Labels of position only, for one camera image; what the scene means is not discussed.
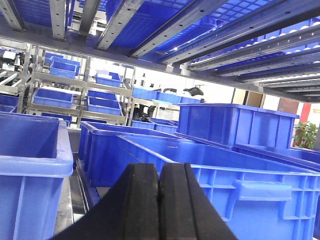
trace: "stacked blue crate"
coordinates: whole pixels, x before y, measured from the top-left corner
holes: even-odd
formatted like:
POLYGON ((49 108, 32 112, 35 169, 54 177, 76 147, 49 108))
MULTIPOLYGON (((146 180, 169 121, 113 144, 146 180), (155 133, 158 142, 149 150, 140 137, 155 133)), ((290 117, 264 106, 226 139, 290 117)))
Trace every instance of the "stacked blue crate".
POLYGON ((312 239, 320 173, 228 149, 163 137, 118 137, 128 163, 191 163, 204 193, 238 239, 312 239))
POLYGON ((84 161, 83 169, 94 187, 112 187, 117 181, 119 163, 116 163, 118 142, 116 136, 159 136, 178 138, 174 135, 152 129, 103 123, 82 122, 79 143, 79 157, 84 161))
POLYGON ((66 123, 0 113, 1 239, 50 239, 63 180, 73 172, 66 123))

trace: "metal shelf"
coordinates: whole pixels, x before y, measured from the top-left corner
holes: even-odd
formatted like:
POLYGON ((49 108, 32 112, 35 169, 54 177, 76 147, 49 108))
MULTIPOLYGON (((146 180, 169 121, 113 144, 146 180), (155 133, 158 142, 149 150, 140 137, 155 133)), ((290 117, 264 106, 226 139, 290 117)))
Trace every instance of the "metal shelf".
POLYGON ((122 115, 113 115, 113 114, 106 114, 102 112, 96 112, 96 111, 88 111, 83 110, 81 114, 82 118, 96 118, 96 119, 103 119, 103 120, 112 120, 115 122, 126 122, 126 117, 122 115))
POLYGON ((133 112, 135 109, 135 104, 143 104, 143 105, 149 105, 149 106, 156 106, 157 108, 165 108, 165 109, 170 109, 170 110, 176 110, 176 111, 180 111, 180 107, 178 105, 174 105, 174 104, 166 104, 163 102, 155 102, 152 100, 146 100, 146 99, 142 99, 142 98, 135 98, 132 97, 131 98, 131 109, 130 109, 130 117, 129 117, 129 122, 128 122, 128 126, 131 126, 132 123, 132 118, 133 118, 133 112))
POLYGON ((54 84, 67 84, 81 88, 86 87, 86 82, 84 80, 55 76, 44 72, 35 72, 34 77, 36 79, 44 80, 45 82, 50 82, 54 84))
POLYGON ((30 111, 43 111, 46 113, 54 113, 54 114, 63 114, 73 117, 78 117, 80 114, 79 109, 74 108, 65 108, 65 107, 58 107, 58 106, 49 106, 49 105, 42 105, 36 103, 29 104, 30 111))

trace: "white wall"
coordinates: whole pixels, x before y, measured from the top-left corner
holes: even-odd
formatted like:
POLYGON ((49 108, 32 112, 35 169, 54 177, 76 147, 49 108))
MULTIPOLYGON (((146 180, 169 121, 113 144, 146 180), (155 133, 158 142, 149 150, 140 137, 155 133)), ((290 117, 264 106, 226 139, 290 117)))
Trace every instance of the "white wall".
POLYGON ((308 121, 315 124, 316 126, 319 126, 320 124, 320 104, 319 103, 311 104, 308 121))
POLYGON ((263 108, 268 110, 277 111, 279 105, 280 97, 265 95, 263 108))

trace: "steel shelf frame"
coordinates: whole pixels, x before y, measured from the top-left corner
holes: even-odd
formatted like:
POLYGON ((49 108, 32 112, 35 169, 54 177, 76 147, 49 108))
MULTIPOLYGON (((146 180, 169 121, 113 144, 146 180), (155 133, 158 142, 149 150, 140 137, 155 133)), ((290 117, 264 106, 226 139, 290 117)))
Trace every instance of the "steel shelf frame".
POLYGON ((27 113, 30 113, 31 111, 40 111, 40 112, 45 111, 49 113, 64 114, 72 117, 77 117, 76 123, 78 127, 80 126, 81 118, 110 120, 112 122, 126 124, 128 113, 129 113, 128 107, 125 107, 124 105, 122 105, 124 109, 123 115, 112 115, 112 114, 106 114, 101 112, 88 111, 86 106, 86 96, 88 95, 88 90, 103 91, 103 92, 108 91, 108 92, 113 92, 115 94, 119 94, 120 99, 122 100, 123 103, 125 102, 126 98, 127 98, 127 101, 129 102, 133 92, 132 86, 133 86, 133 79, 135 77, 134 73, 133 73, 133 78, 130 80, 130 83, 128 85, 124 84, 124 87, 102 85, 102 84, 89 81, 89 78, 90 78, 89 72, 91 68, 91 56, 72 53, 72 52, 63 51, 63 50, 60 51, 60 50, 50 49, 50 48, 38 46, 38 45, 35 47, 34 53, 35 53, 35 64, 33 66, 33 71, 31 75, 32 84, 29 90, 27 113), (66 54, 69 56, 86 59, 85 67, 84 67, 85 68, 84 75, 76 76, 75 79, 56 76, 56 75, 50 75, 49 71, 43 65, 44 64, 43 60, 44 60, 46 51, 57 52, 60 54, 66 54), (79 100, 75 101, 72 104, 72 108, 56 107, 56 106, 33 103, 34 89, 36 87, 39 87, 42 82, 78 87, 81 91, 79 100))
POLYGON ((269 39, 230 53, 222 54, 209 60, 191 64, 189 66, 189 70, 202 71, 214 69, 224 65, 237 63, 239 61, 276 53, 281 50, 311 44, 319 39, 320 25, 310 26, 274 39, 269 39))
POLYGON ((22 32, 25 29, 25 23, 19 15, 13 0, 1 0, 0 10, 13 30, 22 32))
POLYGON ((238 76, 242 74, 260 72, 270 69, 289 67, 293 65, 307 64, 318 61, 320 58, 320 47, 315 49, 293 52, 290 54, 275 56, 273 59, 248 63, 237 67, 217 70, 216 74, 221 77, 238 76))
POLYGON ((280 77, 294 77, 303 74, 320 73, 320 63, 311 63, 306 65, 298 65, 291 67, 283 67, 271 69, 264 72, 254 72, 253 74, 241 75, 237 78, 238 81, 244 83, 257 82, 260 80, 268 80, 280 77))
POLYGON ((49 0, 53 38, 64 41, 66 32, 67 0, 49 0))
POLYGON ((79 34, 88 36, 91 25, 95 19, 101 0, 85 1, 81 23, 79 27, 79 34))
POLYGON ((320 2, 274 0, 196 39, 160 59, 164 64, 186 63, 241 42, 317 17, 320 2))
POLYGON ((107 50, 145 0, 122 0, 102 33, 97 49, 107 50))
POLYGON ((9 71, 6 70, 6 79, 0 82, 0 93, 1 94, 7 94, 7 95, 13 95, 18 96, 18 106, 17 106, 17 112, 23 113, 23 103, 24 103, 24 95, 25 95, 25 89, 28 81, 30 80, 30 75, 28 73, 29 71, 29 65, 30 65, 30 52, 32 45, 29 43, 22 43, 22 42, 14 42, 8 39, 0 38, 0 47, 20 51, 24 53, 24 63, 22 72, 15 72, 15 71, 9 71), (19 80, 12 84, 11 86, 7 85, 14 79, 19 78, 19 80))
POLYGON ((156 111, 158 110, 158 108, 166 108, 166 109, 171 109, 171 110, 176 110, 176 111, 180 110, 180 107, 178 105, 166 104, 166 103, 162 103, 162 102, 155 102, 155 101, 151 101, 151 100, 132 97, 131 98, 131 108, 130 108, 130 113, 131 114, 130 114, 130 117, 129 117, 128 126, 131 126, 131 123, 132 123, 135 104, 143 104, 143 105, 147 105, 147 106, 156 106, 156 111))
POLYGON ((136 58, 149 53, 151 50, 174 37, 204 16, 217 10, 226 2, 227 0, 217 0, 214 2, 212 2, 212 0, 191 1, 156 32, 133 49, 130 55, 136 58))

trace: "shelf beam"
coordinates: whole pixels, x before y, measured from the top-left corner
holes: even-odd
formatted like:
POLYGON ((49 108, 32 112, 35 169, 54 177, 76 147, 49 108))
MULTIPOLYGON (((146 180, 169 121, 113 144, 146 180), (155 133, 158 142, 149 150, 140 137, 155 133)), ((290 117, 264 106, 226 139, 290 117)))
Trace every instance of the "shelf beam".
POLYGON ((88 36, 92 22, 96 16, 101 0, 87 0, 84 3, 79 33, 88 36))
POLYGON ((130 55, 134 58, 145 55, 184 29, 188 28, 190 25, 199 21, 204 16, 211 14, 226 2, 227 0, 193 0, 151 36, 133 49, 130 55))
POLYGON ((49 3, 53 38, 64 41, 66 32, 66 0, 49 0, 49 3))
POLYGON ((300 93, 300 92, 320 92, 320 86, 313 87, 292 87, 284 90, 287 93, 300 93))
POLYGON ((96 48, 99 50, 107 50, 131 18, 136 14, 144 1, 145 0, 122 0, 109 22, 106 24, 105 30, 103 31, 96 48))
POLYGON ((231 67, 223 70, 217 70, 216 74, 221 77, 237 76, 241 74, 254 73, 269 69, 277 69, 289 67, 299 64, 312 63, 320 59, 320 47, 314 49, 293 52, 290 54, 279 55, 268 60, 248 63, 236 67, 231 67))
POLYGON ((0 10, 13 30, 24 31, 25 23, 19 15, 13 0, 1 0, 0 10))
POLYGON ((263 41, 242 49, 225 53, 203 62, 190 65, 189 70, 202 71, 237 63, 285 49, 312 44, 320 39, 320 24, 298 30, 283 36, 263 41))
POLYGON ((317 17, 320 1, 273 0, 181 49, 161 58, 164 64, 186 63, 244 41, 317 17))
POLYGON ((288 87, 307 87, 307 86, 320 86, 320 76, 314 77, 310 80, 297 80, 298 78, 294 79, 287 79, 284 82, 275 82, 275 83, 267 83, 262 84, 263 87, 267 88, 288 88, 288 87))
POLYGON ((257 82, 261 80, 294 77, 299 75, 317 74, 320 73, 320 63, 284 67, 278 69, 271 69, 263 73, 255 72, 254 74, 245 74, 237 78, 238 81, 243 83, 257 82))

